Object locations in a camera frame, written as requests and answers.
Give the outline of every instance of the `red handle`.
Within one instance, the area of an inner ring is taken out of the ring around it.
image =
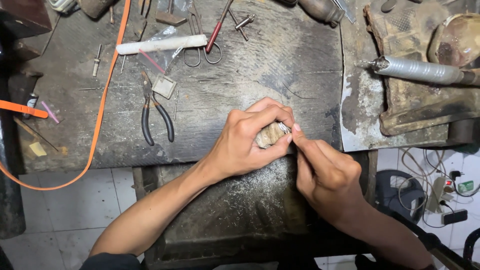
[[[216,36],[218,35],[218,32],[220,32],[220,28],[222,28],[222,22],[218,22],[215,26],[215,29],[213,29],[213,33],[210,36],[210,40],[207,43],[207,47],[205,47],[206,52],[210,52],[210,50],[212,49]]]

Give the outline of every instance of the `black sleeve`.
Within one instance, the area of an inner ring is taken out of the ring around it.
[[[88,258],[80,270],[140,270],[140,262],[132,254],[100,253]]]

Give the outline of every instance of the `plastic bag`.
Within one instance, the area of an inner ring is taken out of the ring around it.
[[[175,27],[168,26],[151,37],[148,41],[184,36],[186,35],[179,34]],[[140,53],[137,55],[137,59],[154,73],[164,74],[165,70],[168,68],[168,65],[170,65],[170,63],[181,52],[182,49],[183,47],[179,47],[178,49],[145,52],[142,50],[142,47],[140,47]]]
[[[157,10],[167,12],[168,0],[159,0]],[[188,18],[188,9],[191,8],[193,0],[174,0],[173,15]]]

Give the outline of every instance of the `metal snips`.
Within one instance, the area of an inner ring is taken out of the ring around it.
[[[173,142],[173,140],[175,138],[175,133],[173,131],[173,122],[170,119],[170,116],[168,115],[167,111],[155,99],[155,95],[154,95],[153,90],[152,90],[152,83],[150,82],[150,79],[148,78],[147,73],[145,73],[145,71],[141,71],[140,73],[142,74],[142,85],[143,85],[143,88],[144,88],[144,97],[145,97],[144,109],[142,110],[142,132],[144,134],[145,140],[151,146],[153,146],[155,144],[155,142],[153,142],[152,136],[150,135],[150,129],[149,129],[149,126],[148,126],[148,114],[150,112],[150,100],[152,100],[153,104],[155,105],[155,108],[158,110],[160,115],[162,115],[163,120],[165,121],[165,124],[167,125],[168,140],[170,142]]]
[[[201,21],[200,15],[198,15],[197,9],[195,8],[195,4],[193,2],[192,2],[191,8],[189,8],[188,11],[189,11],[188,23],[190,24],[190,30],[192,31],[192,35],[197,35],[195,25],[194,25],[194,22],[193,22],[193,17],[195,17],[195,22],[197,23],[197,28],[198,28],[198,31],[199,31],[200,35],[203,35],[204,31],[202,29],[202,21]],[[220,46],[215,42],[213,44],[218,48],[218,50],[220,50],[220,58],[218,58],[217,61],[210,61],[208,56],[207,56],[205,46],[203,47],[205,60],[207,60],[207,62],[209,62],[210,64],[216,64],[216,63],[220,62],[220,60],[222,60],[222,56],[223,56],[222,55],[222,49],[220,48]],[[187,63],[187,61],[185,60],[186,49],[183,50],[183,61],[185,62],[185,64],[187,66],[196,67],[202,61],[202,58],[200,56],[200,48],[197,48],[197,50],[198,50],[198,62],[196,64],[193,64],[193,65]]]

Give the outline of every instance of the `flex shaft handpiece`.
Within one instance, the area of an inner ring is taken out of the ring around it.
[[[381,56],[368,62],[380,75],[416,80],[440,85],[462,84],[480,86],[480,74],[457,67],[415,61],[400,57]]]

